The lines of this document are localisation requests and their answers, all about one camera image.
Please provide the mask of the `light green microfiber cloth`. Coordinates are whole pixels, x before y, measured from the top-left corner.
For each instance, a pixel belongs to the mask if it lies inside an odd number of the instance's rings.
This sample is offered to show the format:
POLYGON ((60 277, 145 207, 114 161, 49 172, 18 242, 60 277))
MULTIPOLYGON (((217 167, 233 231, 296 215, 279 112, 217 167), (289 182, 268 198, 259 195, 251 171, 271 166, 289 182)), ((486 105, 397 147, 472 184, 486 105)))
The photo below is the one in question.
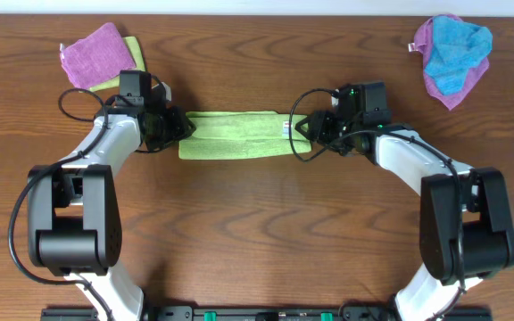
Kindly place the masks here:
POLYGON ((178 156, 190 161, 247 160, 311 151, 293 139, 289 122, 303 115, 275 111, 190 111, 196 131, 179 142, 178 156))

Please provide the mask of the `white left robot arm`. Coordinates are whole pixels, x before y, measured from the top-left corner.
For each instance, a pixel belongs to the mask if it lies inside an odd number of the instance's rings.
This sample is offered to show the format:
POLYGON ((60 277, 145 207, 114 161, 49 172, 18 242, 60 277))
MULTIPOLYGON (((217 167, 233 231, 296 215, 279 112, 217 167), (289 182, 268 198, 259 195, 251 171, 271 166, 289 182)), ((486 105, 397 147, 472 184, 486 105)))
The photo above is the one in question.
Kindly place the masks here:
POLYGON ((74 284, 95 320, 145 320, 143 290, 120 262, 122 226, 114 178, 133 153, 161 152, 190 137, 195 125, 170 105, 170 88, 141 70, 120 73, 120 91, 99 103, 93 128, 68 156, 37 165, 18 203, 28 205, 31 263, 51 283, 74 284))

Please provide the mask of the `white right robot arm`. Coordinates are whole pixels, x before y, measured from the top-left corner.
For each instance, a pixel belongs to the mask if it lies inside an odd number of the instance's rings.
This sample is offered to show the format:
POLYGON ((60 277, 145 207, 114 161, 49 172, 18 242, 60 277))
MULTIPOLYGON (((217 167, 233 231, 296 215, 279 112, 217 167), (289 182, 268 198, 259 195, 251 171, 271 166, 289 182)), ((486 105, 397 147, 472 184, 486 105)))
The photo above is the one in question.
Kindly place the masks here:
POLYGON ((503 174, 453 160, 405 123, 394 123, 382 82, 327 89, 332 108, 286 123, 323 151, 365 156, 417 193, 422 264, 374 320, 480 320, 457 309, 472 287, 514 266, 514 225, 503 174))

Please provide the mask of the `folded green cloth under purple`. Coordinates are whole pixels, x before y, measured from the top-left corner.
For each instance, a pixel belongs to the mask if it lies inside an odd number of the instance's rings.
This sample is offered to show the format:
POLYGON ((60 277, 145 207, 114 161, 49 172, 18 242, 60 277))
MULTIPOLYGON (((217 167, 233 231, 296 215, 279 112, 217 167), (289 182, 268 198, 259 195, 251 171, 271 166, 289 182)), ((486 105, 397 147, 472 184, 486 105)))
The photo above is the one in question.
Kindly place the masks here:
MULTIPOLYGON (((129 50, 129 53, 136 64, 134 70, 146 71, 145 61, 142 55, 140 44, 136 37, 124 37, 123 41, 129 50)), ((89 88, 91 92, 97 92, 105 89, 114 88, 120 85, 120 77, 116 76, 109 80, 104 81, 101 84, 92 86, 89 88)))

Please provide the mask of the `crumpled purple cloth under blue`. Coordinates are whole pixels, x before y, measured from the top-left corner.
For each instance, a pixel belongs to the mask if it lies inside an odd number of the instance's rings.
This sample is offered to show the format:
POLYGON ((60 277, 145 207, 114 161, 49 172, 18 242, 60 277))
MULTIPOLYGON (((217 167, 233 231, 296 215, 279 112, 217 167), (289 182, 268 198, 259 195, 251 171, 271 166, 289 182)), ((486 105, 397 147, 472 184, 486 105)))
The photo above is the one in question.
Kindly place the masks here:
MULTIPOLYGON (((458 20, 463 21, 462 18, 454 15, 454 14, 440 14, 440 15, 448 15, 454 17, 458 20)), ((463 93, 462 95, 448 95, 443 96, 439 93, 438 89, 435 86, 434 81, 425 74, 424 69, 427 65, 429 56, 431 54, 431 46, 432 46, 432 19, 428 19, 424 22, 416 31, 413 41, 408 44, 408 48, 411 52, 418 52, 422 55, 422 74, 424 79, 424 84, 427 92, 430 96, 439 100, 448 110, 452 110, 457 107, 462 101, 466 98, 466 96, 470 93, 470 91, 475 87, 473 86, 467 93, 463 93)))

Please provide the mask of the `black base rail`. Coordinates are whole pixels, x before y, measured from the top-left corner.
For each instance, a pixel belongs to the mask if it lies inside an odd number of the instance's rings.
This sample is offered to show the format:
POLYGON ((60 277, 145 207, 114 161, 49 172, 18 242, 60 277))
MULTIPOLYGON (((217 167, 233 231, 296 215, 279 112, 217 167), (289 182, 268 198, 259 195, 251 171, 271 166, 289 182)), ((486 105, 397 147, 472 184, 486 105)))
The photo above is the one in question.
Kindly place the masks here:
MULTIPOLYGON (((42 309, 41 321, 96 321, 95 309, 42 309)), ((352 305, 340 309, 201 309, 189 306, 153 308, 140 320, 158 321, 370 321, 400 320, 391 309, 352 305)), ((440 320, 493 321, 489 309, 454 309, 440 320)))

